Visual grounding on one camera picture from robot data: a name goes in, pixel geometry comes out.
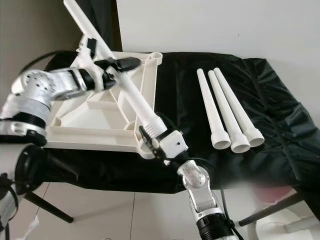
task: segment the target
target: white pipe fitting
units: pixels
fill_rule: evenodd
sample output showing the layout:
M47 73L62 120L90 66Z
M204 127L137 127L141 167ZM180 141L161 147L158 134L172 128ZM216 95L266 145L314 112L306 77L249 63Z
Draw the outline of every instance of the white pipe fitting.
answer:
M231 139L231 150L236 154L241 154L250 149L250 144L237 123L237 120L228 104L214 71L208 72L212 89L218 103L225 127Z
M226 149L231 145L228 133L224 130L217 107L211 95L204 71L199 68L196 71L201 88L202 98L211 129L211 142L215 149Z
M250 146L257 147L263 144L265 138L262 136L261 132L253 125L252 121L246 114L244 108L241 106L239 100L227 83L227 80L225 79L220 69L216 67L213 71L243 134L247 137L250 143Z
M319 223L320 222L316 218L316 216L310 216L298 221L294 221L290 224L286 224L283 227L288 234L291 234L291 233L298 232L300 230L306 230L306 229L312 228L314 226L319 225Z

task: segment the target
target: white cylindrical peg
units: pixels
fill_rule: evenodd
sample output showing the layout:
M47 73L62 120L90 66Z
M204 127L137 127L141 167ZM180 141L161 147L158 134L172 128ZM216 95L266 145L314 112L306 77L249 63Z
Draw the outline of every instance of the white cylindrical peg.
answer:
M231 139L231 150L236 154L244 153L250 149L249 141L241 132L241 129L234 114L232 113L232 110L228 104L224 92L219 85L214 71L210 70L208 75L226 130Z
M247 137L250 143L250 146L257 147L263 144L265 141L264 136L262 136L261 132L253 125L220 69L216 67L213 71L243 134Z
M217 107L211 95L204 71L199 68L196 71L201 88L202 98L211 129L211 142L215 149L226 149L231 145L228 133L224 130Z
M310 216L310 217L306 217L303 218L301 220L298 221L294 221L290 224L286 224L284 225L284 230L288 233L295 233L298 232L300 230L306 230L309 229L313 226L317 226L319 225L320 222L319 220L316 218L316 216Z
M86 38L92 38L96 40L97 57L99 57L99 59L115 59L115 55L107 46L106 42L97 32L92 23L89 21L78 3L75 0L64 0L63 3L82 31L83 35ZM156 138L160 134L164 133L167 130L166 125L164 124L162 119L155 114L155 112L147 103L140 91L137 89L136 85L131 80L129 75L126 72L117 72L115 70L112 71L112 74L115 76L114 79L118 82L122 92L124 93L133 110L138 115L145 131L150 135L150 137Z

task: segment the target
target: white plastic base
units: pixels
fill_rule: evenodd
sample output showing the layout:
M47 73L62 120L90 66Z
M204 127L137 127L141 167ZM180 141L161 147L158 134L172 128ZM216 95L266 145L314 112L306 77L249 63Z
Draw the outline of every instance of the white plastic base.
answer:
M287 233L284 225L300 218L288 209L283 209L256 222L255 230L259 240L314 240L310 230Z
M114 55L141 60L141 66L128 74L154 109L162 54L114 52ZM117 85L110 90L89 91L80 97L54 102L49 122L46 148L135 152L145 159L154 158L152 152L139 143L141 121Z

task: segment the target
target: black cloth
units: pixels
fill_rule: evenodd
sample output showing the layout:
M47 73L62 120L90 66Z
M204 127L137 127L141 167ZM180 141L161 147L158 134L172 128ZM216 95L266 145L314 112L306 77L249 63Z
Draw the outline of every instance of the black cloth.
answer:
M113 26L112 26L112 1L111 0L76 0L86 17L90 20L103 40L112 50Z
M73 57L55 57L47 70L67 67ZM262 132L263 145L243 154L212 147L196 70L202 68L207 73L215 67L221 69ZM166 115L183 132L191 156L205 158L214 166L203 163L210 172L213 189L220 187L221 176L226 185L246 180L265 186L308 188L319 194L320 131L267 60L216 53L164 53L157 73L155 111ZM47 152L51 161L44 180L48 182L132 192L176 193L184 189L172 168L136 153L71 149Z

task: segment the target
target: robotic arm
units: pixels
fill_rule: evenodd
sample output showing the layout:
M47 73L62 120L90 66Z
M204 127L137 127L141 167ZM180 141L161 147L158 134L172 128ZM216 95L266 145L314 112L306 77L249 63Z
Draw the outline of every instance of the robotic arm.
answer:
M167 129L126 73L139 66L140 60L115 59L77 3L65 0L65 5L85 35L72 67L23 72L16 80L20 91L8 96L0 113L0 232L18 201L41 184L35 179L39 179L37 170L47 161L42 146L47 142L45 128L51 101L75 98L89 90L104 91L118 84L142 122L139 130L145 144L156 159L174 165L182 176L201 239L237 240L211 191L208 172L194 160L171 164L172 159L186 153L188 146L181 132Z

